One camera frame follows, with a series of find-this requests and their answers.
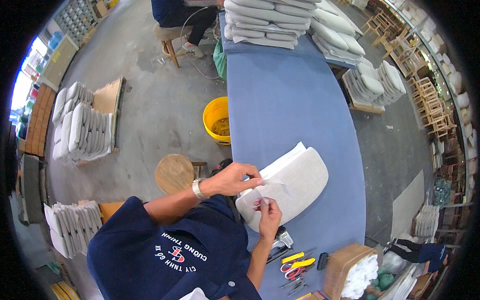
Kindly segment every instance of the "black trousers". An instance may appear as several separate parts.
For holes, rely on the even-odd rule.
[[[409,240],[396,240],[397,244],[407,246],[411,252],[407,252],[406,250],[396,246],[392,245],[390,248],[391,251],[395,252],[398,254],[401,258],[408,260],[409,262],[412,263],[418,263],[419,262],[419,254],[420,254],[420,249],[422,248],[421,244],[416,244],[412,241]]]
[[[169,14],[162,23],[159,22],[159,25],[160,27],[165,28],[182,27],[185,20],[199,9],[201,9],[201,7],[183,7],[180,10]],[[205,30],[215,22],[216,11],[216,6],[209,6],[208,8],[197,12],[188,20],[185,26],[193,26],[192,33],[190,33],[188,38],[190,43],[198,46]]]

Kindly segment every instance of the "worker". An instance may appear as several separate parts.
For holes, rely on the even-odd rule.
[[[223,6],[223,1],[217,0],[217,3]],[[198,44],[207,28],[215,21],[217,7],[213,5],[201,11],[198,11],[199,9],[201,7],[186,6],[183,0],[152,0],[153,18],[160,27],[182,27],[185,21],[192,16],[186,23],[186,26],[193,26],[192,32],[182,47],[200,58],[204,54],[198,48]]]
[[[231,163],[191,187],[142,204],[130,197],[88,245],[88,270],[103,297],[260,300],[258,289],[282,217],[259,198],[260,237],[247,251],[245,226],[226,196],[263,185],[256,167]]]
[[[395,243],[406,246],[411,252],[398,247]],[[448,253],[444,244],[416,244],[409,240],[397,240],[395,238],[387,244],[391,251],[409,262],[419,264],[426,263],[422,275],[433,273],[433,279],[438,276],[440,266],[442,264],[447,265],[448,263]]]

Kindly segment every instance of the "shoe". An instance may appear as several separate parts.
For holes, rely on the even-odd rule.
[[[232,162],[233,162],[233,160],[231,158],[225,158],[224,160],[222,160],[218,164],[218,166],[212,171],[212,173],[210,174],[210,177],[212,177],[216,173],[220,172],[221,170],[225,169]]]
[[[204,54],[202,53],[200,48],[198,48],[198,46],[194,45],[194,46],[189,47],[189,46],[187,46],[187,43],[184,43],[182,48],[184,48],[185,50],[187,50],[190,53],[193,53],[195,55],[195,57],[200,58],[200,57],[204,56]]]

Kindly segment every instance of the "stool leg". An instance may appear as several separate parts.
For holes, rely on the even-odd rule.
[[[167,41],[167,48],[168,48],[168,52],[170,53],[170,55],[173,59],[173,63],[175,64],[175,67],[177,67],[177,69],[178,69],[179,68],[179,62],[177,61],[177,57],[175,56],[175,51],[173,50],[172,41]]]

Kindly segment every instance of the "man's hand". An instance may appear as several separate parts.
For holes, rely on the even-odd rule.
[[[265,204],[262,198],[258,198],[258,201],[253,204],[260,205],[256,207],[255,210],[262,212],[262,218],[258,224],[260,236],[273,243],[278,226],[280,225],[282,212],[278,208],[276,201],[271,198],[268,198],[268,205]]]
[[[249,180],[243,181],[243,176],[248,175]],[[200,182],[200,190],[205,197],[216,194],[234,196],[247,189],[263,185],[264,180],[257,168],[249,164],[231,163],[213,177]]]

